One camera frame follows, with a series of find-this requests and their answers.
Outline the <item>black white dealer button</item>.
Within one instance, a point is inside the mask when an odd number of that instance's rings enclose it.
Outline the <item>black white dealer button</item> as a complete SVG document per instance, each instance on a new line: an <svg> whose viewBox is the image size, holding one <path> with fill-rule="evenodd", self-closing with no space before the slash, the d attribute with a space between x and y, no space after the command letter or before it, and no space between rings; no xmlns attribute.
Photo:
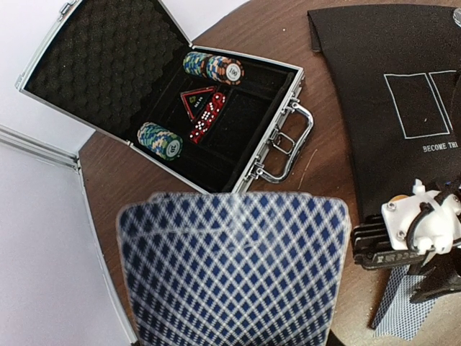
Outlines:
<svg viewBox="0 0 461 346"><path fill-rule="evenodd" d="M461 27L461 8L458 7L453 11L453 21L455 22L456 25Z"/></svg>

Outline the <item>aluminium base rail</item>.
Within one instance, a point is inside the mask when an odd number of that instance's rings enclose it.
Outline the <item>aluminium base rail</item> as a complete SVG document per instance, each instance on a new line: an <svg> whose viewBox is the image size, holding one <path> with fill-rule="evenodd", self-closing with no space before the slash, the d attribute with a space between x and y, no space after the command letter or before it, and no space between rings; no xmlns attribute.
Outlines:
<svg viewBox="0 0 461 346"><path fill-rule="evenodd" d="M99 238L97 236L97 229L96 229L96 226L95 226L95 223L94 223L93 216L91 214L91 208L90 208L90 205L89 205L88 195L87 195L86 188L85 188L84 176L83 176L83 172L82 172L81 168L77 169L77 174L79 176L79 182L80 182L80 185L81 185L82 195L83 195L83 199L84 199L84 205L85 205L86 212L88 214L89 225L90 225L90 229L91 229L91 233L92 233L92 237L93 237L94 246L95 246L95 249L96 249L96 256L97 256L98 263L99 263L99 266L100 266L101 271L102 271L102 277L103 277L104 284L105 284L105 287L106 287L106 290L107 290L107 294L108 294L109 299L111 301L112 308L115 311L115 314L117 316L118 322L120 323L120 325L121 325L121 327L123 329L123 332L124 332L125 336L127 337L129 345L137 345L138 344L138 337L136 336L135 331L134 331L134 329L133 329L133 327L132 327L132 325L130 323L130 320L128 319L128 316L127 316L127 314L125 312L125 309L124 309L124 307L122 305L122 302L121 302L120 297L118 295L118 292L116 290L115 284L114 284L114 282L112 280L112 277L110 275L107 263L105 261L101 245L99 243Z"/></svg>

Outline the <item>orange big blind button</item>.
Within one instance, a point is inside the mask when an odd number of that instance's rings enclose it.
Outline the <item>orange big blind button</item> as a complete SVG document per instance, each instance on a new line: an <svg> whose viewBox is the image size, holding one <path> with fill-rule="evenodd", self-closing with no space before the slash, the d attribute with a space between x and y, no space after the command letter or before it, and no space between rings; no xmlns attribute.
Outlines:
<svg viewBox="0 0 461 346"><path fill-rule="evenodd" d="M406 198L408 198L408 195L396 195L392 199L390 199L390 202L394 203L394 202L397 202L399 200L403 200Z"/></svg>

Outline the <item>blue playing card deck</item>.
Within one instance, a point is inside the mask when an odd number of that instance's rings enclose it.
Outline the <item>blue playing card deck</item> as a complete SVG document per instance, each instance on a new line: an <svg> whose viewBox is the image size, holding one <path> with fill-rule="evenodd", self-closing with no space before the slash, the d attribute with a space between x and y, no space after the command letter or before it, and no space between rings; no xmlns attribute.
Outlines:
<svg viewBox="0 0 461 346"><path fill-rule="evenodd" d="M156 193L117 217L142 345L325 345L351 231L304 192Z"/></svg>

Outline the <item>black poker playing mat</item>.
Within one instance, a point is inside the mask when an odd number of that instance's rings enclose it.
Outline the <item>black poker playing mat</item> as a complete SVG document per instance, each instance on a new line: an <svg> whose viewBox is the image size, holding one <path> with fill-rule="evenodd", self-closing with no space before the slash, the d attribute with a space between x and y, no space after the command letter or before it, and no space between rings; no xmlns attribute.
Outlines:
<svg viewBox="0 0 461 346"><path fill-rule="evenodd" d="M308 12L352 148L360 218L460 174L460 26L450 6L368 4Z"/></svg>

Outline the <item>left aluminium frame post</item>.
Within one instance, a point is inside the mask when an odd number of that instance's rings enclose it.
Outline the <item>left aluminium frame post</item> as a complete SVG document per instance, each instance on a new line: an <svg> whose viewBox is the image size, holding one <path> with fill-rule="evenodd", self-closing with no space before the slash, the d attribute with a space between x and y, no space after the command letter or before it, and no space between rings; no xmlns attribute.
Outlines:
<svg viewBox="0 0 461 346"><path fill-rule="evenodd" d="M50 164L68 167L74 171L81 169L77 154L56 148L3 125L1 126L1 144L19 149Z"/></svg>

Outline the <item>red dice set in case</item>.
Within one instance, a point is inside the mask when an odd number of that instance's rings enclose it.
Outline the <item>red dice set in case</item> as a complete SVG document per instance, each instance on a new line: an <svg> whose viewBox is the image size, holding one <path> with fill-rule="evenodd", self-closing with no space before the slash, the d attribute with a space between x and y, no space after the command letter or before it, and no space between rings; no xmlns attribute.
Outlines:
<svg viewBox="0 0 461 346"><path fill-rule="evenodd" d="M180 98L193 124L188 138L191 142L199 144L223 111L227 97L219 92L216 86L208 86L182 92Z"/></svg>

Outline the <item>green red poker chip row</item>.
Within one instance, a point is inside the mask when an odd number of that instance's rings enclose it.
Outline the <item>green red poker chip row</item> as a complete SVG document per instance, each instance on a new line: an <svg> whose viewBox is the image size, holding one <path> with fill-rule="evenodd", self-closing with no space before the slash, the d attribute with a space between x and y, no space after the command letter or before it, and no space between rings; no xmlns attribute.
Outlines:
<svg viewBox="0 0 461 346"><path fill-rule="evenodd" d="M245 76L239 60L209 53L189 52L182 65L187 74L229 85L240 84Z"/></svg>

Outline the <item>green poker chip row left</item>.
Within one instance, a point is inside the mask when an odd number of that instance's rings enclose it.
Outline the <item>green poker chip row left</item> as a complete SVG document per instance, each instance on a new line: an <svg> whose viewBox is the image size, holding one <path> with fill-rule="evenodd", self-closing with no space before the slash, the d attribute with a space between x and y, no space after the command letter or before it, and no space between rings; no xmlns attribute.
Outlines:
<svg viewBox="0 0 461 346"><path fill-rule="evenodd" d="M164 160L175 160L182 152L182 138L156 123L142 124L137 137L140 145Z"/></svg>

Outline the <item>aluminium poker chip case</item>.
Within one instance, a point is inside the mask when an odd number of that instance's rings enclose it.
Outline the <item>aluminium poker chip case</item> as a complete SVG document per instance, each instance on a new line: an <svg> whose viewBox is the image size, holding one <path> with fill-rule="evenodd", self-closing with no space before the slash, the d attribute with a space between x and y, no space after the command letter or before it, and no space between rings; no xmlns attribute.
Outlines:
<svg viewBox="0 0 461 346"><path fill-rule="evenodd" d="M239 60L229 85L187 74L189 52ZM197 47L160 1L70 1L18 77L17 89L101 131L201 192L243 192L255 179L285 180L313 129L298 99L301 67L229 50ZM217 87L227 101L199 144L180 94ZM167 161L138 142L144 123L183 140Z"/></svg>

